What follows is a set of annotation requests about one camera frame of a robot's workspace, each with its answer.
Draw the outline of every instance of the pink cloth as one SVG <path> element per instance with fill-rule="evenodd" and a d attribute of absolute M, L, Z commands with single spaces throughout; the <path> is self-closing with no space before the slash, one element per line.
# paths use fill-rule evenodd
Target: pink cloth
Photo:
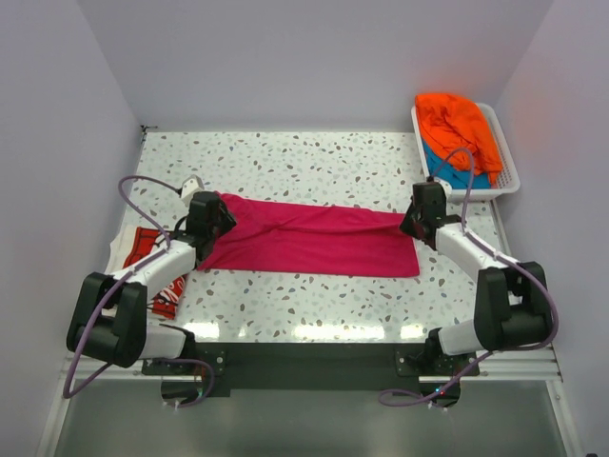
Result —
<path fill-rule="evenodd" d="M 419 274 L 402 214 L 246 200 L 223 194 L 237 226 L 203 268 L 407 278 Z"/>

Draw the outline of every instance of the table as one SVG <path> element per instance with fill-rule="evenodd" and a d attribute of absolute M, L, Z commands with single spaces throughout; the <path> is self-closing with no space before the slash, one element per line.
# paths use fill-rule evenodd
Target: table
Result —
<path fill-rule="evenodd" d="M 178 187 L 195 173 L 206 189 L 246 198 L 399 213 L 423 180 L 414 134 L 384 132 L 149 133 L 137 173 Z M 187 213 L 151 183 L 135 183 L 131 197 L 165 228 Z M 132 209 L 126 224 L 148 226 Z M 488 203 L 469 206 L 468 224 L 501 245 Z M 421 275 L 408 279 L 195 271 L 174 323 L 198 341 L 421 341 L 472 318 L 475 285 L 447 257 L 419 241 L 416 249 Z"/>

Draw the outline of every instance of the white plastic basket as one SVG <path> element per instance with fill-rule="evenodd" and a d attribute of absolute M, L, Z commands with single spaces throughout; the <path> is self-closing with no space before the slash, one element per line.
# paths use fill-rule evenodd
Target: white plastic basket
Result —
<path fill-rule="evenodd" d="M 491 107 L 485 105 L 484 103 L 477 103 L 476 105 L 478 105 L 482 111 L 482 114 L 484 114 L 488 127 L 493 133 L 495 143 L 497 144 L 497 150 L 499 151 L 501 162 L 503 163 L 503 171 L 499 174 L 497 183 L 493 185 L 493 188 L 472 189 L 470 200 L 492 200 L 493 198 L 496 198 L 504 193 L 513 193 L 517 191 L 521 187 L 521 180 L 516 172 L 514 160 L 512 160 L 510 148 L 507 147 L 507 142 L 505 141 L 503 130 L 501 130 L 501 126 L 499 125 L 497 114 L 495 114 L 495 111 Z M 427 160 L 425 159 L 425 151 L 422 148 L 421 132 L 419 131 L 419 119 L 417 119 L 417 108 L 412 107 L 411 112 L 412 122 L 415 126 L 415 134 L 417 135 L 419 155 L 421 156 L 422 161 L 422 172 L 425 177 L 427 177 L 429 176 L 429 168 L 427 167 Z M 452 195 L 450 196 L 451 202 L 462 202 L 463 198 L 465 198 L 465 189 L 453 189 Z"/>

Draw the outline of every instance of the purple cable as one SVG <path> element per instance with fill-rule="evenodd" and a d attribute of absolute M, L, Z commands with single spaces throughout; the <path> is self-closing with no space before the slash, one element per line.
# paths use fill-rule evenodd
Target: purple cable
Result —
<path fill-rule="evenodd" d="M 201 402 L 203 402 L 205 400 L 205 398 L 207 398 L 207 396 L 209 395 L 211 390 L 213 389 L 213 385 L 216 380 L 216 376 L 213 372 L 213 368 L 207 362 L 204 362 L 203 360 L 197 360 L 197 359 L 158 359 L 158 360 L 160 360 L 161 362 L 165 362 L 166 364 L 200 365 L 201 367 L 204 367 L 207 370 L 207 372 L 209 373 L 209 384 L 207 385 L 206 391 L 203 392 L 203 394 L 199 395 L 199 398 L 197 398 L 195 401 L 186 403 L 185 405 L 178 404 L 176 407 L 194 407 L 195 405 L 198 405 Z"/>
<path fill-rule="evenodd" d="M 497 260 L 499 260 L 503 264 L 506 264 L 508 267 L 515 269 L 518 273 L 520 273 L 521 275 L 526 277 L 531 283 L 533 283 L 535 285 L 535 287 L 538 288 L 539 291 L 543 294 L 543 297 L 547 300 L 548 305 L 550 307 L 550 312 L 552 314 L 552 329 L 550 330 L 550 334 L 548 335 L 548 337 L 545 340 L 543 340 L 541 343 L 537 343 L 536 345 L 533 345 L 533 346 L 510 348 L 507 350 L 535 350 L 535 349 L 545 348 L 550 343 L 552 343 L 552 340 L 554 340 L 554 337 L 556 336 L 556 334 L 559 331 L 559 311 L 556 307 L 556 303 L 554 302 L 554 299 L 550 295 L 550 292 L 548 292 L 548 289 L 535 276 L 533 276 L 527 270 L 522 268 L 520 265 L 512 262 L 509 259 L 506 259 L 499 252 L 495 252 L 492 248 L 489 248 L 485 243 L 482 243 L 478 238 L 476 238 L 476 236 L 474 236 L 469 231 L 469 229 L 467 229 L 467 224 L 465 222 L 465 216 L 467 213 L 467 204 L 469 203 L 469 196 L 470 196 L 471 190 L 474 186 L 474 156 L 472 155 L 471 150 L 469 150 L 468 148 L 457 148 L 457 149 L 453 150 L 450 154 L 448 154 L 446 156 L 446 158 L 444 160 L 442 160 L 442 163 L 440 164 L 439 167 L 437 167 L 434 170 L 434 172 L 431 174 L 431 177 L 432 178 L 436 177 L 436 175 L 440 172 L 442 167 L 444 165 L 446 165 L 446 163 L 448 162 L 448 159 L 450 159 L 455 153 L 457 153 L 459 151 L 464 151 L 467 153 L 467 155 L 469 156 L 469 163 L 471 165 L 471 167 L 469 169 L 469 182 L 467 183 L 467 191 L 465 192 L 465 197 L 463 198 L 463 208 L 462 208 L 462 214 L 461 214 L 461 226 L 462 226 L 463 233 L 465 234 L 467 239 L 469 239 L 472 243 L 474 243 L 474 245 L 476 245 L 478 248 L 480 248 L 487 254 L 492 255 L 493 257 L 495 257 Z M 382 405 L 384 405 L 386 407 L 412 407 L 415 405 L 420 405 L 423 403 L 430 402 L 434 398 L 441 396 L 442 392 L 446 391 L 448 388 L 451 388 L 455 384 L 457 384 L 459 382 L 459 380 L 465 374 L 467 374 L 469 371 L 471 371 L 481 361 L 490 357 L 492 354 L 493 354 L 492 352 L 485 352 L 480 357 L 477 357 L 467 367 L 465 367 L 459 373 L 457 373 L 455 376 L 453 376 L 450 379 L 450 381 L 448 381 L 448 383 L 446 383 L 445 385 L 440 387 L 440 389 L 438 391 L 432 392 L 425 397 L 423 397 L 419 393 L 415 393 L 411 390 L 405 390 L 402 388 L 388 388 L 388 389 L 382 390 L 379 393 L 379 403 L 381 403 Z M 410 395 L 411 397 L 418 397 L 418 398 L 417 398 L 417 400 L 415 400 L 413 402 L 408 402 L 408 403 L 390 403 L 389 401 L 387 401 L 383 398 L 386 394 L 389 394 L 389 393 L 400 393 L 402 395 Z"/>
<path fill-rule="evenodd" d="M 145 257 L 144 260 L 142 260 L 138 264 L 134 265 L 133 269 L 129 270 L 123 277 L 121 277 L 119 280 L 117 280 L 116 283 L 114 283 L 114 285 L 108 290 L 108 292 L 106 292 L 104 294 L 102 299 L 99 301 L 99 303 L 93 310 L 91 316 L 88 318 L 87 324 L 85 325 L 85 329 L 83 330 L 83 334 L 81 335 L 80 340 L 78 341 L 78 345 L 76 346 L 76 350 L 74 351 L 74 356 L 72 357 L 72 361 L 69 364 L 68 374 L 66 375 L 66 382 L 64 383 L 64 391 L 63 391 L 63 397 L 65 399 L 72 398 L 74 395 L 76 395 L 78 392 L 80 392 L 83 388 L 88 386 L 90 384 L 90 382 L 93 381 L 97 376 L 99 376 L 102 372 L 104 372 L 108 367 L 110 367 L 112 365 L 112 364 L 105 364 L 102 367 L 98 368 L 85 381 L 83 381 L 77 388 L 70 391 L 69 388 L 71 387 L 72 381 L 74 379 L 74 374 L 76 373 L 76 369 L 78 368 L 78 362 L 80 361 L 80 358 L 83 355 L 83 350 L 85 349 L 85 344 L 87 343 L 88 337 L 90 336 L 93 326 L 95 325 L 95 321 L 97 320 L 100 313 L 102 312 L 104 305 L 108 302 L 108 300 L 114 294 L 114 292 L 116 292 L 127 281 L 127 279 L 129 277 L 131 277 L 140 268 L 144 267 L 145 265 L 149 264 L 153 260 L 156 260 L 159 257 L 161 257 L 162 255 L 166 254 L 167 251 L 169 250 L 169 247 L 171 246 L 171 238 L 169 237 L 169 234 L 167 233 L 167 231 L 159 223 L 157 223 L 154 219 L 152 219 L 145 212 L 143 212 L 137 205 L 135 205 L 133 202 L 131 202 L 131 200 L 125 193 L 125 190 L 123 189 L 123 184 L 126 181 L 132 180 L 132 179 L 136 179 L 136 180 L 143 179 L 146 181 L 150 181 L 152 183 L 160 184 L 161 186 L 174 190 L 175 192 L 178 192 L 178 193 L 180 193 L 180 190 L 175 188 L 174 186 L 164 183 L 163 181 L 160 181 L 158 179 L 149 178 L 147 176 L 142 176 L 142 175 L 135 175 L 135 174 L 130 175 L 130 176 L 125 176 L 123 179 L 121 179 L 119 181 L 119 184 L 118 184 L 118 191 L 119 191 L 119 194 L 121 195 L 121 197 L 123 198 L 123 200 L 125 200 L 125 202 L 130 207 L 132 207 L 138 214 L 140 214 L 142 217 L 144 217 L 147 221 L 149 221 L 154 227 L 156 227 L 163 234 L 165 241 L 167 242 L 167 248 L 156 251 L 154 254 L 149 255 L 148 257 Z M 164 359 L 164 361 L 168 362 L 168 363 L 198 364 L 198 365 L 205 367 L 207 369 L 207 371 L 210 373 L 209 386 L 207 387 L 205 393 L 202 396 L 200 396 L 197 400 L 195 400 L 194 402 L 185 405 L 185 407 L 190 407 L 190 406 L 196 405 L 198 403 L 201 403 L 211 392 L 211 389 L 213 388 L 213 383 L 214 383 L 214 372 L 213 372 L 213 368 L 209 364 L 203 362 L 202 360 L 194 360 L 194 359 Z"/>

